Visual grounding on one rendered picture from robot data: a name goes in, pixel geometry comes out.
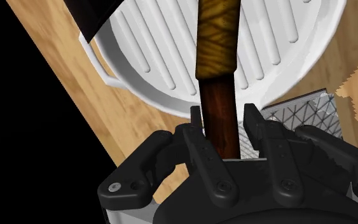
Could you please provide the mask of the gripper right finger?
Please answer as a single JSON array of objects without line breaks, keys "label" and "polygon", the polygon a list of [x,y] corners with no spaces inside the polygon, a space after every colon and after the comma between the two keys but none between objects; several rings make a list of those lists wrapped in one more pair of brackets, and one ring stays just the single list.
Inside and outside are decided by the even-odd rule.
[{"label": "gripper right finger", "polygon": [[245,104],[243,126],[253,148],[268,162],[275,200],[287,207],[299,206],[305,199],[301,174],[323,177],[341,168],[349,176],[358,197],[358,148],[313,125],[295,130],[282,123],[266,120],[254,104]]}]

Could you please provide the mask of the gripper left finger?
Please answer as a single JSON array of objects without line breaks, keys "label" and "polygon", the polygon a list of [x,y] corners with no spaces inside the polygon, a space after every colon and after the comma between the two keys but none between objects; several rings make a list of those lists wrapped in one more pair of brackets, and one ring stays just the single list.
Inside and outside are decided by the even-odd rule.
[{"label": "gripper left finger", "polygon": [[163,180],[176,165],[199,172],[210,200],[218,207],[233,207],[239,189],[219,153],[200,126],[200,108],[193,106],[191,121],[174,133],[157,130],[146,138],[98,187],[99,202],[107,210],[140,209],[152,201]]}]

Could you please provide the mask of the brown and yellow wooden stick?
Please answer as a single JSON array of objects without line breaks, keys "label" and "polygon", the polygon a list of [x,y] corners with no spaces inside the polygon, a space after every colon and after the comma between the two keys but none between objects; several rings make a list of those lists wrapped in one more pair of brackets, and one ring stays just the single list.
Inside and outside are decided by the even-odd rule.
[{"label": "brown and yellow wooden stick", "polygon": [[240,2],[198,2],[195,76],[205,135],[222,158],[240,158],[234,80]]}]

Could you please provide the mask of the grey box with triangle pattern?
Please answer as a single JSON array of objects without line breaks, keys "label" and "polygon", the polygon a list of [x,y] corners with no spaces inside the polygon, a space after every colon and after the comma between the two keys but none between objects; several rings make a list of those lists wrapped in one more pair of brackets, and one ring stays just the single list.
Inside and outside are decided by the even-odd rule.
[{"label": "grey box with triangle pattern", "polygon": [[319,90],[301,95],[261,110],[263,118],[278,121],[289,130],[300,125],[313,125],[341,138],[342,131],[334,95]]}]

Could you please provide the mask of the white ribbed grill pan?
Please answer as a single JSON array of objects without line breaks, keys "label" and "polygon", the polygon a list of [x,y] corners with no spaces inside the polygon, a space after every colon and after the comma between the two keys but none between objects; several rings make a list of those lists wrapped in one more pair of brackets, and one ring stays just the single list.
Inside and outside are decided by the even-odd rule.
[{"label": "white ribbed grill pan", "polygon": [[[263,108],[297,84],[324,53],[347,0],[241,0],[237,113]],[[195,78],[198,0],[124,0],[89,44],[106,85],[126,88],[165,113],[189,118],[200,103]]]}]

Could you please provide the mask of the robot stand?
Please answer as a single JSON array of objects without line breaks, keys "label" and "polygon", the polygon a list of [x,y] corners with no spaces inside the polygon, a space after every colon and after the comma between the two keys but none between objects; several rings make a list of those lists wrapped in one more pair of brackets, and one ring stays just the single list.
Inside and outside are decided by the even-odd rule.
[{"label": "robot stand", "polygon": [[124,0],[63,0],[89,43]]}]

